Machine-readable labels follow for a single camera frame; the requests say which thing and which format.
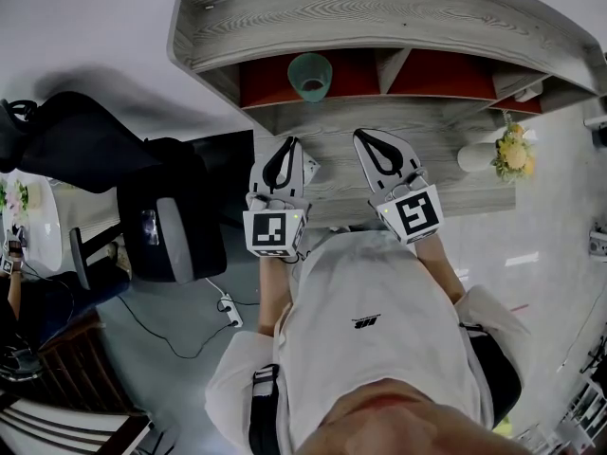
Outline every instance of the wooden chair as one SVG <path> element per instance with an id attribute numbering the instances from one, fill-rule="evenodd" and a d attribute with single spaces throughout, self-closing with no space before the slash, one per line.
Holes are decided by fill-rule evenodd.
<path id="1" fill-rule="evenodd" d="M 105 354 L 96 311 L 73 321 L 39 354 L 45 370 L 38 379 L 22 383 L 0 380 L 0 390 L 56 408 L 139 414 Z"/>
<path id="2" fill-rule="evenodd" d="M 14 455 L 128 454 L 151 428 L 143 414 L 54 408 L 0 391 L 0 438 Z"/>

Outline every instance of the office chair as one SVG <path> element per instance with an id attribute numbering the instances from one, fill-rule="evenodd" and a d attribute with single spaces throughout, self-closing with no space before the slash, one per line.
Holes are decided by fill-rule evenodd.
<path id="1" fill-rule="evenodd" d="M 83 288 L 90 289 L 87 258 L 120 234 L 143 280 L 185 283 L 226 269 L 212 184 L 189 143 L 142 141 L 79 93 L 59 93 L 40 107 L 0 100 L 0 172 L 13 169 L 94 193 L 117 187 L 119 224 L 86 242 L 70 231 Z"/>

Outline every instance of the yellow flower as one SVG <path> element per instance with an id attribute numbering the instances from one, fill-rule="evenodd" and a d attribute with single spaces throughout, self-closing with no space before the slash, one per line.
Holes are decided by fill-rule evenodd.
<path id="1" fill-rule="evenodd" d="M 527 161 L 524 163 L 523 172 L 526 175 L 533 175 L 535 171 L 535 156 L 530 156 L 527 158 Z"/>
<path id="2" fill-rule="evenodd" d="M 519 123 L 512 124 L 512 133 L 516 134 L 519 137 L 523 136 L 524 128 Z"/>
<path id="3" fill-rule="evenodd" d="M 527 161 L 527 150 L 518 140 L 504 140 L 500 143 L 500 155 L 510 169 L 520 170 Z"/>

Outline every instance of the white vase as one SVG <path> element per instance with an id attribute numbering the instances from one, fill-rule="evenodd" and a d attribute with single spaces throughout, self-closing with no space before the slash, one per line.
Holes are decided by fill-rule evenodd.
<path id="1" fill-rule="evenodd" d="M 480 172 L 488 169 L 496 156 L 495 143 L 474 143 L 460 149 L 457 163 L 464 172 Z"/>
<path id="2" fill-rule="evenodd" d="M 42 188 L 40 184 L 28 184 L 28 209 L 38 209 L 42 204 Z"/>

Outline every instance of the teal cup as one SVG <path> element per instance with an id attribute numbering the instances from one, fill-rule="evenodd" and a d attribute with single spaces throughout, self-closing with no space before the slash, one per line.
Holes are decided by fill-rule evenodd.
<path id="1" fill-rule="evenodd" d="M 329 92 L 333 67 L 322 55 L 307 52 L 291 61 L 286 74 L 291 86 L 302 99 L 319 102 Z"/>

